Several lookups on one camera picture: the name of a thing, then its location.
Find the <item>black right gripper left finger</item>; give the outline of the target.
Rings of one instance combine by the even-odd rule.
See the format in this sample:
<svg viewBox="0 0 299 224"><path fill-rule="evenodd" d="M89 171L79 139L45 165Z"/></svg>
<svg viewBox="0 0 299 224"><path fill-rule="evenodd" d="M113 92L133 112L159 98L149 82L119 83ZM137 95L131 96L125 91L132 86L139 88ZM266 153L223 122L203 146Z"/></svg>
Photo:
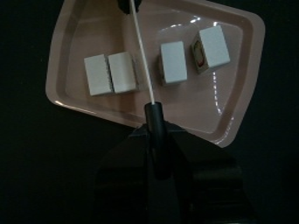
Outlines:
<svg viewBox="0 0 299 224"><path fill-rule="evenodd" d="M92 224L145 224L147 140L143 125L100 159Z"/></svg>

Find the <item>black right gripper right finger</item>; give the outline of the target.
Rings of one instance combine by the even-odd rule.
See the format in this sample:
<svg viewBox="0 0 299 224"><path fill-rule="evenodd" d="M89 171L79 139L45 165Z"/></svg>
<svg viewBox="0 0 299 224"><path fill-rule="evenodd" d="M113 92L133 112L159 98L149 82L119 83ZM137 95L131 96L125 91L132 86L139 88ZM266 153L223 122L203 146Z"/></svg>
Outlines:
<svg viewBox="0 0 299 224"><path fill-rule="evenodd" d="M165 124L181 224L257 224L236 159L213 143Z"/></svg>

